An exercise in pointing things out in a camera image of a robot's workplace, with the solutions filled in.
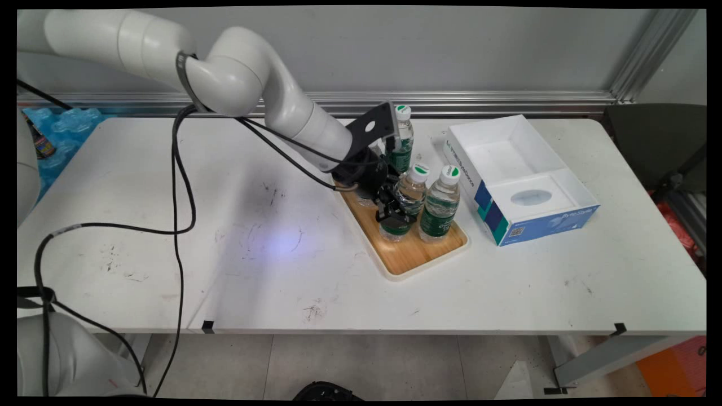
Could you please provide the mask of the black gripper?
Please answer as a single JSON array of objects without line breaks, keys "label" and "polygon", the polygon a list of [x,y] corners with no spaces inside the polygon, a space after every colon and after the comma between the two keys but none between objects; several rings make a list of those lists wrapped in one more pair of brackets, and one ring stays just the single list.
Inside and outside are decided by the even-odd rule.
[{"label": "black gripper", "polygon": [[345,187],[358,185],[354,192],[358,196],[377,196],[376,222],[389,228],[403,228],[412,224],[400,201],[395,197],[397,185],[404,174],[392,173],[392,168],[384,155],[377,154],[372,148],[351,158],[354,164],[339,164],[332,171],[335,182]]}]

